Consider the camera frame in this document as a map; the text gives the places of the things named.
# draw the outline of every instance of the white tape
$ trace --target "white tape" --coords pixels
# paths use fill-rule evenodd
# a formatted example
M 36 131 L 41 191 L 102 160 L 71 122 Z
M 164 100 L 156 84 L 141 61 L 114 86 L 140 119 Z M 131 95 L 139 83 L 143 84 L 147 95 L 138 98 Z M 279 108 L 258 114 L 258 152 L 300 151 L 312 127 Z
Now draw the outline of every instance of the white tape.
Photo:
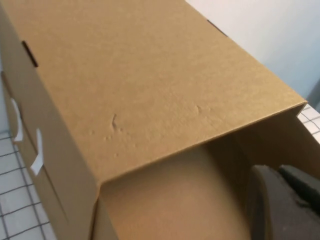
M 11 102 L 12 102 L 12 105 L 13 105 L 13 108 L 14 108 L 14 111 L 15 111 L 15 114 L 16 114 L 16 122 L 18 124 L 18 129 L 17 129 L 17 132 L 16 132 L 16 136 L 14 138 L 14 142 L 21 142 L 23 139 L 24 139 L 24 130 L 23 130 L 23 127 L 22 127 L 22 120 L 21 120 L 21 115 L 20 115 L 20 111 L 19 111 L 19 108 L 18 108 L 18 105 L 16 103 L 16 101 L 11 98 Z
M 38 155 L 36 156 L 33 164 L 31 165 L 31 170 L 33 171 L 34 175 L 38 175 L 42 166 L 44 165 L 44 152 L 42 146 L 42 135 L 39 128 L 36 130 L 36 143 L 38 148 Z

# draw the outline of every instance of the grout line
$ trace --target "grout line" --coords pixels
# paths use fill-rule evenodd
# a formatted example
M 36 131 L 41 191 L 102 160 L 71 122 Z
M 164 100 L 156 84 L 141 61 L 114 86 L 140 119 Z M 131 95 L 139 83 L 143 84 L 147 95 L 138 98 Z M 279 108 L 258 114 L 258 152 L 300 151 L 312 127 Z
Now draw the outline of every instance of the grout line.
M 12 138 L 12 136 L 6 136 L 6 137 L 3 137 L 3 138 L 0 138 L 0 141 L 1 140 L 6 140 L 6 139 L 11 139 Z
M 316 128 L 320 131 L 320 128 L 317 126 L 317 124 L 315 124 L 312 120 L 310 120 L 306 115 L 304 115 L 303 114 L 303 112 L 301 112 L 301 114 L 303 115 L 303 116 L 305 116 L 305 118 L 306 119 L 308 119 L 311 123 L 313 123 L 315 126 L 316 126 Z
M 0 131 L 0 134 L 9 134 L 9 136 L 11 136 L 10 130 Z
M 14 172 L 14 171 L 17 171 L 17 170 L 19 170 L 19 169 L 25 169 L 25 168 L 26 168 L 26 167 L 23 166 L 23 167 L 18 167 L 18 168 L 12 169 L 12 170 L 10 170 L 10 171 L 2 172 L 2 173 L 0 173 L 0 176 L 1 176 L 1 175 L 5 175 L 5 174 L 9 174 L 9 173 Z
M 313 121 L 313 120 L 317 120 L 317 119 L 320 119 L 320 116 L 317 116 L 315 118 L 311 118 L 310 121 Z
M 13 142 L 11 142 L 11 145 L 12 145 L 13 149 L 15 149 L 15 146 L 14 146 L 14 143 L 13 143 Z M 15 154 L 15 158 L 16 158 L 16 161 L 17 161 L 18 164 L 19 164 L 19 167 L 21 168 L 22 166 L 21 166 L 21 163 L 20 163 L 20 161 L 19 161 L 19 157 L 18 157 L 18 154 L 17 154 L 17 153 L 18 153 L 17 151 L 14 153 L 14 154 Z M 22 178 L 23 178 L 24 184 L 25 184 L 25 185 L 28 185 L 28 184 L 27 184 L 27 180 L 26 180 L 26 176 L 25 176 L 25 174 L 24 174 L 23 169 L 21 168 L 20 171 L 21 171 L 21 174 L 22 174 Z M 30 200 L 31 200 L 31 203 L 34 204 L 34 200 L 32 199 L 32 196 L 31 196 L 31 193 L 30 193 L 30 189 L 27 187 L 26 190 L 27 190 L 27 192 L 28 192 L 28 195 L 29 195 L 29 198 L 30 198 Z M 47 240 L 46 235 L 45 235 L 45 231 L 43 230 L 43 228 L 42 228 L 42 226 L 41 226 L 40 217 L 39 217 L 39 214 L 38 214 L 38 212 L 37 212 L 37 210 L 36 210 L 35 205 L 32 205 L 32 208 L 33 208 L 33 211 L 34 211 L 36 220 L 37 220 L 38 224 L 40 225 L 40 231 L 41 231 L 42 237 L 43 237 L 44 240 Z
M 304 117 L 306 118 L 305 121 L 301 121 L 301 120 L 299 119 L 301 123 L 306 124 L 306 123 L 310 122 L 310 120 L 309 120 L 304 114 L 302 114 L 302 112 L 300 112 L 299 115 L 302 115 L 302 116 L 304 116 Z
M 16 154 L 17 152 L 18 151 L 14 151 L 14 152 L 10 152 L 10 153 L 7 153 L 7 154 L 0 155 L 0 158 L 8 156 L 8 155 Z
M 40 203 L 41 203 L 40 201 L 37 202 L 37 203 L 31 203 L 31 204 L 29 204 L 29 205 L 27 205 L 27 206 L 20 207 L 20 208 L 18 208 L 18 209 L 16 209 L 16 210 L 13 210 L 13 211 L 11 211 L 11 212 L 4 213 L 4 214 L 2 214 L 0 217 L 4 217 L 4 216 L 10 215 L 10 214 L 13 214 L 13 213 L 18 212 L 18 211 L 20 211 L 20 210 L 22 210 L 22 209 L 26 209 L 26 208 L 28 208 L 28 207 L 31 207 L 31 206 L 33 206 L 33 205 L 37 205 L 37 204 L 40 204 Z
M 311 133 L 311 135 L 313 136 L 313 135 L 318 134 L 318 133 L 320 133 L 320 130 L 319 130 L 319 131 L 316 131 L 316 132 L 314 132 L 314 133 Z
M 7 193 L 10 193 L 10 192 L 13 192 L 13 191 L 18 190 L 18 189 L 22 189 L 22 188 L 24 188 L 24 187 L 32 186 L 32 185 L 33 185 L 33 184 L 18 186 L 18 187 L 14 188 L 14 189 L 10 189 L 10 190 L 8 190 L 8 191 L 4 191 L 4 192 L 0 193 L 0 196 L 1 196 L 1 195 L 4 195 L 4 194 L 7 194 Z
M 10 240 L 10 238 L 16 237 L 16 236 L 18 236 L 18 235 L 20 235 L 20 234 L 23 234 L 23 233 L 25 233 L 25 232 L 27 232 L 27 231 L 29 231 L 29 230 L 35 229 L 35 228 L 37 228 L 37 227 L 40 227 L 40 228 L 42 229 L 42 226 L 43 226 L 43 225 L 46 225 L 46 224 L 49 224 L 49 223 L 50 223 L 50 222 L 47 221 L 47 222 L 45 222 L 45 223 L 41 223 L 41 224 L 38 224 L 38 225 L 36 225 L 36 226 L 32 226 L 32 227 L 30 227 L 30 228 L 28 228 L 28 229 L 26 229 L 26 230 L 23 230 L 23 231 L 21 231 L 21 232 L 18 232 L 18 233 L 16 233 L 16 234 L 13 234 L 13 235 L 11 235 L 11 236 L 9 236 L 9 237 L 7 237 L 7 238 L 5 238 L 5 239 L 2 239 L 2 240 Z
M 0 214 L 3 215 L 1 203 L 0 203 Z M 6 237 L 6 239 L 10 240 L 9 231 L 8 231 L 8 228 L 7 228 L 7 223 L 6 223 L 6 221 L 5 221 L 5 219 L 3 217 L 1 217 L 1 221 L 2 221 L 3 228 L 4 228 L 5 237 Z

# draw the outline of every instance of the white tile floor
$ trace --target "white tile floor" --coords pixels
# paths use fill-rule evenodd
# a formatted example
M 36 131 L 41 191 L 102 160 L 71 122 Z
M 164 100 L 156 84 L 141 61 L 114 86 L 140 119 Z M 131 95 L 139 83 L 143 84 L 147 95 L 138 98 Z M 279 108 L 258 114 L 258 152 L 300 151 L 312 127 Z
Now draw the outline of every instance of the white tile floor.
M 298 116 L 320 142 L 320 114 L 307 105 Z M 35 186 L 9 132 L 0 134 L 0 240 L 55 240 Z

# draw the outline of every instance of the box slot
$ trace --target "box slot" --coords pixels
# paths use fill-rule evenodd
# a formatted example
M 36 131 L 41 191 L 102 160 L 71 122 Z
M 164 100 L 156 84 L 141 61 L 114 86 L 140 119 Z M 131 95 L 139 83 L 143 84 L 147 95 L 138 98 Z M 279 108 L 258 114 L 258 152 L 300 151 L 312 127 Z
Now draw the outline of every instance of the box slot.
M 34 55 L 32 54 L 32 52 L 31 52 L 28 44 L 26 43 L 26 41 L 22 41 L 21 43 L 22 43 L 22 46 L 24 47 L 24 49 L 25 49 L 25 51 L 26 51 L 26 54 L 28 54 L 28 56 L 29 56 L 29 58 L 30 58 L 30 60 L 31 60 L 31 62 L 32 62 L 32 64 L 33 64 L 33 66 L 34 66 L 35 68 L 37 68 L 39 65 L 38 65 L 38 63 L 37 63 Z
M 208 23 L 210 23 L 213 27 L 215 27 L 220 33 L 222 33 L 223 35 L 225 35 L 226 37 L 228 37 L 223 31 L 221 31 L 216 25 L 214 25 L 210 20 L 208 20 Z

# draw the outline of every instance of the cardboard surface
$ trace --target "cardboard surface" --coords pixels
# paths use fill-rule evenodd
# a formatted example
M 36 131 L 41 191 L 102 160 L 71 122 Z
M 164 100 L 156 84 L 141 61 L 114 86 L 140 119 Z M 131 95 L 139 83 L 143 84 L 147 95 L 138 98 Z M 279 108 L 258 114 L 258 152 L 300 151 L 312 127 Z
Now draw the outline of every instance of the cardboard surface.
M 0 0 L 0 47 L 72 239 L 248 237 L 250 161 L 219 137 L 305 101 L 185 1 Z

